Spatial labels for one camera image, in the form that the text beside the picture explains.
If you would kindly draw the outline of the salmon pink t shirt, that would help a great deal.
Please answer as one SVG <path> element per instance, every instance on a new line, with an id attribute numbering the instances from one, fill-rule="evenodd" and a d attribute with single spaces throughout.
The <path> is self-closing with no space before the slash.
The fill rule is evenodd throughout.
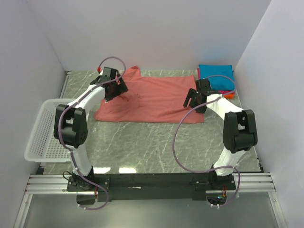
<path id="1" fill-rule="evenodd" d="M 187 124 L 204 122 L 204 115 L 183 107 L 188 90 L 195 88 L 195 77 L 143 77 L 139 67 L 126 70 L 123 80 L 128 91 L 106 102 L 95 112 L 101 122 L 146 122 Z"/>

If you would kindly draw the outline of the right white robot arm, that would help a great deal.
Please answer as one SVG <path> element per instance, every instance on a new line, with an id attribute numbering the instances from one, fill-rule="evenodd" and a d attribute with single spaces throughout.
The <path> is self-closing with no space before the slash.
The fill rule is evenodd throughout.
<path id="1" fill-rule="evenodd" d="M 257 144 L 255 114 L 250 109 L 234 105 L 219 91 L 212 89 L 208 79 L 199 79 L 195 84 L 196 89 L 189 89 L 183 107 L 189 106 L 200 114 L 210 109 L 224 121 L 224 149 L 213 165 L 215 174 L 208 179 L 209 186 L 218 190 L 225 184 L 224 176 L 230 175 L 244 153 Z"/>

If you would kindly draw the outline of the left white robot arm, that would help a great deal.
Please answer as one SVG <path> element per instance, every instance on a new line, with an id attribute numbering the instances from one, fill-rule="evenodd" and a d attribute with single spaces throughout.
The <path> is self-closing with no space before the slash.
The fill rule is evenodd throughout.
<path id="1" fill-rule="evenodd" d="M 98 102 L 108 102 L 127 91 L 118 70 L 104 67 L 78 98 L 56 108 L 54 137 L 68 150 L 73 173 L 81 176 L 78 185 L 85 191 L 91 190 L 95 185 L 94 177 L 89 175 L 93 168 L 85 147 L 89 113 Z"/>

